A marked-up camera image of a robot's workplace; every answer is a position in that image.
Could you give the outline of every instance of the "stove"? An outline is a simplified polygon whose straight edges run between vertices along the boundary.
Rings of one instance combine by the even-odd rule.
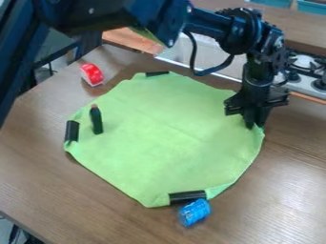
[[[196,66],[201,68],[213,67],[222,63],[228,54],[225,53],[216,41],[210,37],[195,34],[197,46]],[[181,34],[178,42],[172,49],[165,50],[156,56],[157,59],[189,67],[190,50],[193,44],[189,38]],[[307,94],[312,97],[326,100],[326,57],[317,56],[300,51],[289,51],[289,82],[284,86],[292,92]],[[216,73],[218,76],[226,76],[234,81],[241,82],[243,65],[247,62],[246,55],[238,55],[233,64]],[[275,78],[275,83],[284,81],[283,75]]]
[[[290,50],[287,70],[291,91],[326,99],[326,58]]]

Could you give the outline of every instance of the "robotic arm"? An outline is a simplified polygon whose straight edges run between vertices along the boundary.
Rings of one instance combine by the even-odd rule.
[[[188,0],[6,0],[0,11],[0,53],[10,62],[0,66],[0,126],[31,71],[48,27],[67,34],[131,27],[167,47],[183,31],[193,45],[190,67],[206,75],[229,66],[235,55],[246,53],[242,88],[225,101],[227,115],[242,114],[246,126],[263,126],[271,109],[288,103],[288,93],[274,85],[284,72],[283,33],[261,20],[256,10],[211,12],[195,8]],[[13,32],[20,31],[12,41]],[[222,64],[196,71],[193,33],[212,37],[230,56]]]

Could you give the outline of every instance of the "green felt mat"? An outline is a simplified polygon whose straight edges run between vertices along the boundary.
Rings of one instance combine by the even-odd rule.
[[[224,115],[232,95],[175,73],[139,73],[92,102],[103,134],[92,133],[92,104],[71,117],[79,141],[65,150],[145,207],[169,205],[169,193],[205,190],[213,198],[246,171],[264,138],[240,115]]]

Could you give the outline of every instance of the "blue battery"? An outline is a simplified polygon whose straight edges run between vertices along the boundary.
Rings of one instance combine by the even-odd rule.
[[[211,214],[210,203],[205,199],[198,199],[179,210],[178,219],[184,227],[190,227]]]

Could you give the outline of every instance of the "wooden table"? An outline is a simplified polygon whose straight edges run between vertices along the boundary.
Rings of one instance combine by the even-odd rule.
[[[326,16],[291,9],[273,8],[244,0],[193,0],[195,6],[208,10],[253,8],[262,10],[263,19],[277,25],[285,33],[286,45],[308,53],[326,55]],[[131,30],[109,30],[103,39],[147,53],[161,53],[162,48]]]
[[[81,62],[111,80],[91,89]],[[0,214],[44,241],[72,243],[325,243],[326,107],[298,98],[275,109],[261,154],[186,230],[175,208],[145,209],[63,151],[68,117],[138,71],[185,68],[112,46],[98,48],[18,98],[0,135]],[[237,89],[222,78],[196,78]]]

